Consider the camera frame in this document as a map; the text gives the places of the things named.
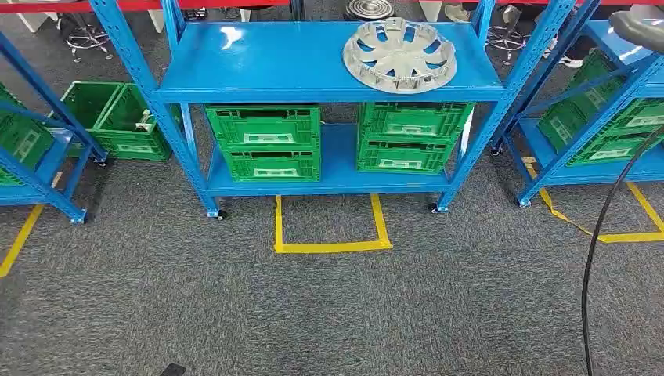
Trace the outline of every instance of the person's leg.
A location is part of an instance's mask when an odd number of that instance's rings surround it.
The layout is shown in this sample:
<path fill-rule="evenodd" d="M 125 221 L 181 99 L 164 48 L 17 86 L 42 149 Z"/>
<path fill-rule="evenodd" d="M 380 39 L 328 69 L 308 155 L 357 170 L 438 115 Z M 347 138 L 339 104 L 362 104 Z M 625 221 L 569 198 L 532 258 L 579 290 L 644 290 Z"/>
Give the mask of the person's leg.
<path fill-rule="evenodd" d="M 606 20 L 615 12 L 621 10 L 630 10 L 631 5 L 600 5 L 595 13 L 593 13 L 592 20 Z M 590 50 L 597 46 L 592 39 L 585 35 L 581 35 L 579 39 L 567 50 L 567 57 L 574 61 L 580 61 L 583 64 L 583 59 L 588 56 Z"/>

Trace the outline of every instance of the metal stand base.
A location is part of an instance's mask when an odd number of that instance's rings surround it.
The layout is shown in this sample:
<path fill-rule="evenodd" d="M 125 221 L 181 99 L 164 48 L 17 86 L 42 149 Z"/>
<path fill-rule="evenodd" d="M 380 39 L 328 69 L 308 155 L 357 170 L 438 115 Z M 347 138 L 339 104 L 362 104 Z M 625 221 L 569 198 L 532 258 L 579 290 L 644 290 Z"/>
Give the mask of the metal stand base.
<path fill-rule="evenodd" d="M 509 30 L 504 26 L 491 26 L 487 34 L 486 43 L 494 49 L 507 51 L 507 56 L 503 60 L 504 65 L 512 65 L 512 52 L 525 47 L 527 39 L 521 33 Z"/>
<path fill-rule="evenodd" d="M 79 49 L 101 49 L 106 53 L 106 59 L 112 59 L 113 55 L 108 53 L 108 49 L 104 47 L 110 40 L 108 34 L 104 30 L 86 23 L 83 17 L 79 14 L 72 16 L 77 27 L 67 36 L 65 42 L 71 47 L 71 55 L 75 63 L 81 61 L 80 56 L 76 56 Z"/>

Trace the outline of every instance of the yellow tape square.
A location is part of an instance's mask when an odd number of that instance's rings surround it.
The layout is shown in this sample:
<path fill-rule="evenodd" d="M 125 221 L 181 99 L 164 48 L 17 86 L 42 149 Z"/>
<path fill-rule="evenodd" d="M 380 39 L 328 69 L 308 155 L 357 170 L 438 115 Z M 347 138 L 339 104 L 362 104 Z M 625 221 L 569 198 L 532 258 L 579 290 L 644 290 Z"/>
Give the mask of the yellow tape square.
<path fill-rule="evenodd" d="M 342 253 L 357 251 L 376 251 L 379 249 L 392 248 L 392 243 L 388 238 L 388 231 L 385 228 L 385 219 L 383 209 L 378 195 L 371 195 L 371 209 L 373 211 L 373 220 L 376 223 L 376 232 L 378 240 L 355 241 L 351 243 L 328 243 L 328 244 L 284 244 L 283 243 L 283 216 L 281 208 L 281 196 L 275 196 L 276 207 L 274 209 L 275 226 L 275 253 Z"/>
<path fill-rule="evenodd" d="M 528 170 L 528 173 L 530 174 L 531 178 L 535 178 L 537 176 L 537 172 L 535 171 L 535 168 L 532 166 L 532 164 L 536 163 L 534 157 L 523 157 L 521 159 L 525 165 L 525 168 Z M 600 235 L 597 239 L 603 243 L 629 243 L 629 242 L 641 242 L 641 241 L 664 241 L 664 221 L 662 221 L 661 218 L 659 218 L 659 215 L 655 211 L 655 209 L 650 205 L 648 200 L 645 198 L 641 190 L 637 187 L 636 184 L 634 183 L 627 183 L 627 187 L 630 188 L 630 191 L 634 195 L 634 197 L 639 201 L 639 204 L 641 207 L 645 210 L 645 212 L 648 214 L 648 217 L 650 217 L 650 220 L 657 226 L 659 229 L 659 232 L 655 233 L 606 233 L 604 235 Z M 580 224 L 573 222 L 571 219 L 567 218 L 564 214 L 559 212 L 558 210 L 554 209 L 554 202 L 551 200 L 551 196 L 547 192 L 546 189 L 542 188 L 539 190 L 539 195 L 542 197 L 544 200 L 544 204 L 547 205 L 549 208 L 549 211 L 551 214 L 559 219 L 562 219 L 563 221 L 572 224 L 574 227 L 577 229 L 583 231 L 584 233 L 587 233 L 588 235 L 592 235 L 593 233 L 590 232 L 589 230 L 585 229 L 583 226 Z"/>

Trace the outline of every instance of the blue metal shelf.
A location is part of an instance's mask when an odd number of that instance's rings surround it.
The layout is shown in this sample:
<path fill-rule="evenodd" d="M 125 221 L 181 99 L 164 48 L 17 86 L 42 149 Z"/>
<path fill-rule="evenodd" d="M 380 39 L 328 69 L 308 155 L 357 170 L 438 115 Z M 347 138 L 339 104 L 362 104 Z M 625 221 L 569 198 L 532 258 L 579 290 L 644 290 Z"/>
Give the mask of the blue metal shelf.
<path fill-rule="evenodd" d="M 385 174 L 355 168 L 356 126 L 321 127 L 320 181 L 314 183 L 234 183 L 218 150 L 213 153 L 207 190 L 213 196 L 288 194 L 440 192 L 449 188 L 446 174 Z"/>
<path fill-rule="evenodd" d="M 555 149 L 537 128 L 539 119 L 523 119 L 519 128 L 540 166 L 547 166 L 557 156 Z M 547 177 L 547 185 L 613 183 L 625 168 L 626 161 L 563 166 Z M 627 181 L 651 182 L 664 180 L 664 146 L 658 145 L 643 155 L 627 175 Z"/>
<path fill-rule="evenodd" d="M 67 149 L 71 141 L 71 132 L 53 133 L 54 142 L 51 148 L 44 154 L 37 165 L 34 173 L 44 182 L 53 181 L 58 168 L 67 156 Z M 27 184 L 22 186 L 0 186 L 0 203 L 12 202 L 13 204 L 38 204 L 43 202 L 44 195 L 34 187 Z"/>
<path fill-rule="evenodd" d="M 456 75 L 416 95 L 369 88 L 341 50 L 356 22 L 188 23 L 159 97 L 169 103 L 496 101 L 506 94 L 470 23 L 435 23 L 456 49 Z"/>
<path fill-rule="evenodd" d="M 17 161 L 8 151 L 0 149 L 0 166 L 23 183 L 22 186 L 0 186 L 0 205 L 51 204 L 67 215 L 71 222 L 83 223 L 85 209 L 75 205 L 71 197 L 85 169 L 88 157 L 93 156 L 96 161 L 104 162 L 108 153 L 90 136 L 67 106 L 60 102 L 60 99 L 2 32 L 0 32 L 0 53 L 23 76 L 32 89 L 49 104 L 59 120 L 36 114 L 6 101 L 0 101 L 0 110 L 14 113 L 14 116 L 24 116 L 34 121 L 45 122 L 52 128 L 62 129 L 52 132 L 53 144 L 41 156 L 34 171 Z M 67 149 L 72 139 L 76 139 L 83 145 L 83 151 L 71 171 L 64 189 L 60 191 L 51 184 L 67 156 Z"/>
<path fill-rule="evenodd" d="M 161 85 L 115 2 L 91 2 L 129 74 L 138 84 L 208 216 L 214 197 L 266 194 L 375 192 L 441 193 L 443 212 L 459 191 L 490 136 L 504 118 L 575 0 L 552 0 L 507 80 L 501 82 L 485 53 L 494 1 L 480 0 L 470 23 L 434 23 L 456 49 L 457 72 L 447 85 L 416 95 L 366 87 L 347 72 L 342 49 L 359 23 L 186 23 L 176 0 L 161 0 L 171 64 Z M 355 170 L 355 127 L 323 126 L 322 171 L 317 183 L 234 183 L 216 146 L 206 178 L 197 160 L 191 103 L 492 102 L 451 176 L 362 173 Z M 167 103 L 182 109 L 184 132 Z"/>
<path fill-rule="evenodd" d="M 607 20 L 589 20 L 584 32 L 618 67 L 624 67 L 652 53 L 620 38 L 613 32 Z M 642 98 L 662 98 L 664 96 L 664 69 L 661 69 L 648 80 L 645 86 L 639 89 L 638 96 Z"/>
<path fill-rule="evenodd" d="M 566 164 L 583 145 L 602 130 L 604 125 L 618 111 L 625 108 L 633 99 L 644 97 L 664 98 L 664 57 L 622 40 L 610 28 L 607 20 L 590 20 L 599 4 L 599 0 L 589 0 L 583 3 L 576 15 L 569 21 L 549 59 L 538 68 L 532 80 L 524 89 L 525 94 L 515 106 L 516 111 L 506 119 L 493 137 L 493 150 L 498 150 L 504 143 L 510 149 L 519 172 L 523 174 L 527 181 L 525 188 L 517 195 L 517 200 L 521 206 L 530 205 L 530 199 L 544 186 L 613 183 L 625 168 L 625 161 L 573 167 Z M 589 35 L 604 50 L 616 64 L 617 70 L 601 78 L 583 83 L 579 87 L 570 89 L 544 103 L 532 106 L 532 102 L 558 65 L 560 58 L 584 33 Z M 619 74 L 627 76 L 625 84 L 588 120 L 586 125 L 575 134 L 573 139 L 560 152 L 556 152 L 539 131 L 537 128 L 538 121 L 528 119 L 525 116 L 565 98 L 585 92 Z M 512 131 L 515 128 L 521 129 L 532 155 L 539 164 L 539 171 L 534 178 L 530 176 L 521 159 L 524 150 L 520 150 L 514 141 Z M 664 180 L 664 147 L 658 145 L 642 155 L 631 168 L 627 180 L 632 182 Z"/>

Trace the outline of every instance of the shoe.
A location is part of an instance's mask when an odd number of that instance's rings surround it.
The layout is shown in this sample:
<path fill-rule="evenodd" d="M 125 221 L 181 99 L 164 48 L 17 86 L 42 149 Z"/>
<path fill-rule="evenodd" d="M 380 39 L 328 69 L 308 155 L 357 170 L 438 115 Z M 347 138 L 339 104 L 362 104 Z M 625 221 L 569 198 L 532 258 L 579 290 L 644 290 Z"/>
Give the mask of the shoe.
<path fill-rule="evenodd" d="M 556 48 L 556 44 L 558 44 L 558 36 L 556 35 L 553 39 L 551 39 L 551 42 L 549 42 L 549 45 L 547 46 L 546 49 L 544 49 L 544 53 L 542 53 L 542 57 L 546 59 L 549 57 L 551 54 L 551 51 L 553 51 Z"/>
<path fill-rule="evenodd" d="M 570 68 L 573 68 L 573 69 L 577 69 L 577 68 L 581 68 L 583 66 L 583 59 L 574 60 L 574 59 L 568 58 L 567 56 L 563 56 L 562 59 L 560 59 L 560 61 L 558 61 L 558 63 L 559 64 L 564 64 L 567 67 L 570 67 Z"/>
<path fill-rule="evenodd" d="M 453 22 L 468 22 L 471 20 L 471 13 L 459 5 L 445 5 L 445 16 Z"/>

